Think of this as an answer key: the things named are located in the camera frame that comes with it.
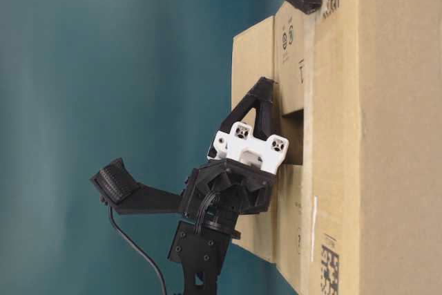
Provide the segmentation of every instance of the black triangular bracket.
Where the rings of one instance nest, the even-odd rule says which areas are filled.
[[[274,80],[261,77],[250,91],[241,99],[236,107],[221,123],[219,131],[230,133],[230,129],[235,122],[241,121],[251,109],[256,110],[255,126],[253,136],[266,140],[272,132],[271,110],[273,106],[273,83]],[[216,149],[211,143],[207,156],[216,157]]]

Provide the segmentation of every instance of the black wire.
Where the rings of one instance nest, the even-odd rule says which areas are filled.
[[[218,193],[215,191],[210,191],[207,196],[202,200],[201,204],[200,204],[200,208],[198,209],[197,212],[197,220],[195,223],[195,233],[196,234],[201,234],[202,231],[202,224],[204,222],[204,216],[206,214],[207,209],[209,208],[209,206],[215,202],[218,199]]]
[[[164,277],[163,277],[163,273],[161,272],[160,268],[158,267],[157,263],[155,263],[155,261],[149,257],[144,251],[143,249],[141,249],[140,247],[138,247],[138,245],[135,244],[135,242],[132,241],[131,238],[129,238],[129,236],[124,233],[122,231],[121,228],[118,227],[117,223],[115,222],[114,218],[113,218],[113,209],[112,207],[109,207],[109,220],[110,223],[112,224],[113,228],[115,228],[115,230],[117,231],[117,233],[119,235],[121,235],[121,237],[126,240],[126,242],[137,252],[139,253],[141,256],[143,256],[143,258],[145,260],[147,260],[147,262],[149,264],[152,265],[152,268],[155,270],[155,273],[157,274],[160,282],[161,282],[161,288],[162,288],[162,293],[163,295],[167,295],[167,290],[166,290],[166,281],[164,281]]]

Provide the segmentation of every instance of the white plastic bracket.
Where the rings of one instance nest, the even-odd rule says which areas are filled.
[[[235,122],[230,133],[216,133],[213,147],[217,151],[213,159],[229,158],[276,174],[287,154],[289,140],[278,135],[271,135],[266,141],[259,140],[253,136],[251,126]]]

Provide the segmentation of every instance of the robotic arm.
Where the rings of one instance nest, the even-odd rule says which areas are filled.
[[[209,148],[209,161],[192,170],[181,195],[139,183],[121,158],[90,179],[109,206],[114,228],[156,270],[164,295],[161,271],[116,225],[113,210],[182,215],[185,221],[178,224],[168,259],[182,265],[184,295],[216,295],[231,239],[241,235],[235,230],[238,216],[268,210],[276,172],[289,146],[287,139],[272,135],[272,99],[273,81],[261,77],[221,123]],[[256,109],[253,128],[241,122],[252,108]]]

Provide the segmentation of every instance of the blue-green wall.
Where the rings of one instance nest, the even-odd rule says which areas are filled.
[[[0,294],[159,294],[88,181],[123,157],[180,192],[229,112],[232,37],[281,0],[0,0]],[[118,217],[166,259],[178,216]],[[231,246],[219,294],[294,294]]]

